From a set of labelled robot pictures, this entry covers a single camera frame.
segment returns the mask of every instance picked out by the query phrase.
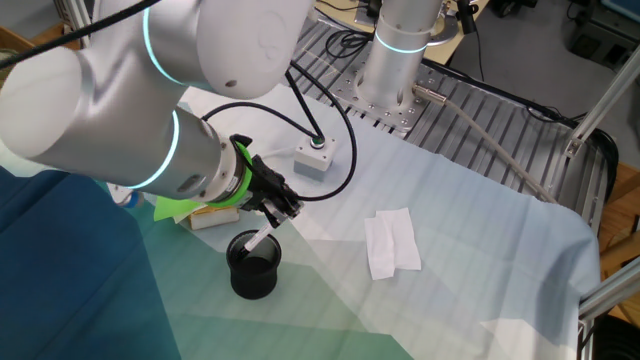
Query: green paper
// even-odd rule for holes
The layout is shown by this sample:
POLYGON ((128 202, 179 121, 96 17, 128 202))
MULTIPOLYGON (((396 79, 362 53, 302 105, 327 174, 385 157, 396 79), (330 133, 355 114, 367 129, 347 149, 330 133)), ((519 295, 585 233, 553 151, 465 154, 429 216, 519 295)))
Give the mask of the green paper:
POLYGON ((173 200, 158 196, 156 200, 156 210, 153 213, 153 220, 160 221, 192 211, 202 204, 191 200, 173 200))

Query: blue cloth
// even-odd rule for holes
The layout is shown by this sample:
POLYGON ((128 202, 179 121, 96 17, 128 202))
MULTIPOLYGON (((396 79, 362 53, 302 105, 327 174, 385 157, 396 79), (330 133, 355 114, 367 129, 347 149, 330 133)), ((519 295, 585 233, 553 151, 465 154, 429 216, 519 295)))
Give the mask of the blue cloth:
POLYGON ((137 222, 93 180, 0 167, 0 359, 179 359, 137 222))

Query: white tissue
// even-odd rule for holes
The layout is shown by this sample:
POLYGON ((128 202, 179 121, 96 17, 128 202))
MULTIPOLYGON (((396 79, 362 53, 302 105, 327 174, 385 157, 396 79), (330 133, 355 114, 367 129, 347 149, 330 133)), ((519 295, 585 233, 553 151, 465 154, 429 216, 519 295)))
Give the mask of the white tissue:
POLYGON ((422 270, 409 209, 377 211, 376 218, 382 219, 387 229, 390 229, 391 236, 393 236, 395 268, 422 270))
POLYGON ((367 236, 367 255, 373 280, 393 277, 394 264, 393 237, 385 223, 378 218, 364 219, 367 236))
POLYGON ((395 269, 422 270, 409 209, 378 211, 364 227, 373 280, 393 277, 395 269))

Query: metal pole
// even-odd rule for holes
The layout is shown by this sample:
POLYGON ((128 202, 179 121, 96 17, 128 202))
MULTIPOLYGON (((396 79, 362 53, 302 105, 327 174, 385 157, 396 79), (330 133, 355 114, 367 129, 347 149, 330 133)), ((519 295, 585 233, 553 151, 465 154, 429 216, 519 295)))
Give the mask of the metal pole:
POLYGON ((569 144, 565 149, 565 155, 573 158, 578 153, 580 146, 591 135, 598 125, 604 120, 605 115, 611 110, 613 105, 618 102, 622 94, 633 84, 635 79, 640 75, 640 46, 627 60, 626 64, 620 69, 618 75, 613 79, 611 86, 602 96, 602 99, 587 114, 587 117, 571 134, 569 144))
MULTIPOLYGON (((584 327, 582 328, 582 336, 578 338, 579 343, 584 341, 584 339, 587 337, 587 334, 589 334, 589 331, 591 331, 592 328, 593 328, 593 320, 587 321, 584 324, 584 327)), ((580 354, 578 354, 578 356, 580 360, 593 359, 593 336, 589 338, 589 341, 587 341, 587 344, 582 349, 580 354)))
POLYGON ((637 258, 582 297, 580 320, 593 320, 639 291, 640 258, 637 258))

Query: small box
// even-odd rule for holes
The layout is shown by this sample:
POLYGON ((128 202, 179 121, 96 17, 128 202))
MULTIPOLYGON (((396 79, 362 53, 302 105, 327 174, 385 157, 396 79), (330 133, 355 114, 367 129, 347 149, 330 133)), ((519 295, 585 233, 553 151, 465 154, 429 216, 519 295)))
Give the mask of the small box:
POLYGON ((312 146, 311 138, 305 136, 296 147, 296 152, 293 156, 295 160, 293 171, 314 180, 322 181, 324 180, 325 172, 333 162, 337 150, 338 142, 336 139, 325 139, 324 146, 317 149, 312 146))

